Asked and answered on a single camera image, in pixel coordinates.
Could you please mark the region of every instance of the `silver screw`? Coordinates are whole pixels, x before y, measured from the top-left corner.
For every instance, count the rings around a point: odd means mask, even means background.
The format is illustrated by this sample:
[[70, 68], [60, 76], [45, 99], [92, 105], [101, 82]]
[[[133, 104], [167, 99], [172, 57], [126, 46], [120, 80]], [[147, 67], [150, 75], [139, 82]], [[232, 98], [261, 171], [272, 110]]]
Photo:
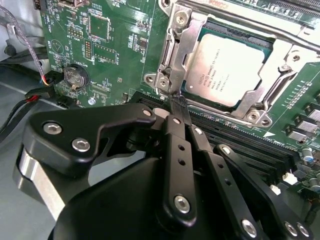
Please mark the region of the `silver screw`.
[[291, 233], [292, 236], [298, 236], [297, 230], [287, 221], [284, 222], [284, 225], [289, 233]]
[[54, 122], [49, 122], [49, 123], [46, 123], [45, 125], [43, 125], [43, 130], [47, 134], [51, 134], [51, 135], [57, 135], [62, 132], [61, 126], [57, 123], [54, 123]]
[[174, 198], [174, 205], [183, 214], [187, 214], [190, 211], [190, 204], [188, 200], [181, 195]]
[[199, 135], [202, 134], [202, 131], [199, 128], [196, 127], [194, 130], [196, 131], [197, 134], [199, 134]]
[[259, 112], [257, 111], [250, 111], [247, 115], [246, 115], [246, 118], [250, 121], [252, 120], [256, 120], [260, 117], [260, 114]]
[[84, 138], [76, 138], [72, 141], [72, 147], [80, 153], [85, 153], [90, 149], [90, 143]]
[[289, 70], [291, 70], [291, 67], [288, 66], [287, 64], [280, 66], [280, 71], [289, 71]]
[[223, 147], [222, 150], [226, 153], [226, 154], [230, 154], [230, 150], [227, 147]]
[[241, 223], [246, 233], [254, 239], [257, 236], [257, 230], [255, 226], [247, 219], [243, 219]]
[[148, 110], [143, 110], [144, 115], [147, 115], [148, 117], [151, 116], [151, 112], [149, 112]]
[[165, 82], [165, 81], [161, 81], [161, 82], [160, 82], [160, 85], [161, 85], [162, 87], [165, 87], [165, 86], [166, 86], [166, 82]]
[[309, 232], [307, 231], [307, 229], [301, 223], [298, 222], [297, 226], [298, 226], [298, 229], [300, 230], [300, 232], [303, 235], [305, 235], [306, 237], [309, 237]]
[[174, 16], [174, 19], [175, 23], [181, 28], [187, 25], [188, 16], [184, 11], [178, 11]]
[[88, 104], [91, 105], [91, 106], [93, 106], [93, 105], [96, 104], [96, 100], [95, 100], [93, 97], [90, 97], [90, 98], [88, 99]]
[[180, 122], [180, 120], [178, 119], [178, 118], [173, 118], [173, 121], [176, 123], [176, 124], [180, 124], [181, 122]]

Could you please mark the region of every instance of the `capacitor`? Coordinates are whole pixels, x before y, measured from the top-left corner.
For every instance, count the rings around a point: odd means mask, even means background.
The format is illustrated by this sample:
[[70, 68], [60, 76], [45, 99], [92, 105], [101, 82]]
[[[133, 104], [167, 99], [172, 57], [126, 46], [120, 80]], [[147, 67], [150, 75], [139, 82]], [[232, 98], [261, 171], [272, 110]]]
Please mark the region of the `capacitor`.
[[310, 147], [305, 147], [301, 150], [302, 159], [305, 162], [312, 162], [314, 160], [314, 156], [312, 155], [312, 149]]
[[318, 183], [318, 178], [309, 179], [310, 189], [315, 192], [320, 192], [320, 185]]

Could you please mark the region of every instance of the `mounting hole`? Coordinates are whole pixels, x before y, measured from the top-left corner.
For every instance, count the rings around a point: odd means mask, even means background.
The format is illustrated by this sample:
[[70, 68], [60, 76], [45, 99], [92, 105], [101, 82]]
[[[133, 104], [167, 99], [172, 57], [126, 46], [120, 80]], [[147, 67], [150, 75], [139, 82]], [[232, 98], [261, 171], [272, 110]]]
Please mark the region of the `mounting hole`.
[[262, 126], [268, 126], [270, 124], [269, 120], [262, 120], [261, 121]]
[[306, 144], [306, 141], [296, 141], [296, 144], [298, 144], [298, 145], [304, 145], [304, 144]]
[[185, 150], [185, 147], [182, 146], [182, 145], [178, 145], [178, 148], [179, 148], [181, 151], [184, 151], [184, 150]]
[[148, 83], [152, 83], [152, 82], [154, 81], [153, 78], [150, 77], [150, 76], [147, 76], [147, 77], [145, 78], [145, 80], [146, 80]]
[[165, 8], [170, 6], [170, 0], [162, 0], [161, 3], [162, 3], [162, 6], [164, 6]]
[[183, 161], [182, 159], [178, 159], [178, 163], [180, 163], [180, 165], [182, 165], [182, 166], [185, 166], [185, 165], [186, 165], [186, 162]]
[[228, 179], [224, 180], [225, 184], [227, 184], [228, 186], [231, 186], [231, 182]]
[[299, 61], [300, 60], [300, 56], [295, 55], [292, 59], [293, 59], [294, 62]]

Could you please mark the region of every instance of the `integrated circuit chip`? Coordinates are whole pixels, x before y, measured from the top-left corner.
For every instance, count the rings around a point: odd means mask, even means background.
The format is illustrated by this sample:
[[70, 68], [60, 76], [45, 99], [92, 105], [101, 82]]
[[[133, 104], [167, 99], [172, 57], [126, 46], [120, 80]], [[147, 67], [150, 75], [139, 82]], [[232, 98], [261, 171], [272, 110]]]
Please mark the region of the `integrated circuit chip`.
[[228, 38], [206, 34], [192, 59], [185, 90], [212, 102], [233, 107], [260, 82], [265, 55]]

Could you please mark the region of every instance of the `gray cable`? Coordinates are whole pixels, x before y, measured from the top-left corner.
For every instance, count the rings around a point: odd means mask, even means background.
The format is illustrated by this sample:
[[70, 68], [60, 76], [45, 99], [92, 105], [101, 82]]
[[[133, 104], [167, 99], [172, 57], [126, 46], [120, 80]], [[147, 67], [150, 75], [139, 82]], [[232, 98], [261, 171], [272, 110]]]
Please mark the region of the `gray cable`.
[[34, 60], [34, 64], [36, 65], [40, 75], [44, 76], [45, 73], [44, 73], [44, 70], [41, 67], [40, 63], [39, 63], [39, 59], [37, 57], [37, 54], [35, 53], [34, 49], [32, 48], [31, 44], [29, 43], [27, 37], [23, 34], [17, 19], [15, 18], [15, 16], [8, 9], [6, 9], [5, 7], [3, 7], [1, 5], [0, 5], [0, 10], [2, 10], [11, 19], [11, 21], [13, 22], [13, 24], [15, 26], [15, 29], [16, 29], [18, 35], [23, 39], [23, 41], [25, 42], [27, 48], [29, 49], [29, 52], [30, 52], [30, 54], [31, 54], [31, 56], [32, 56], [32, 58]]

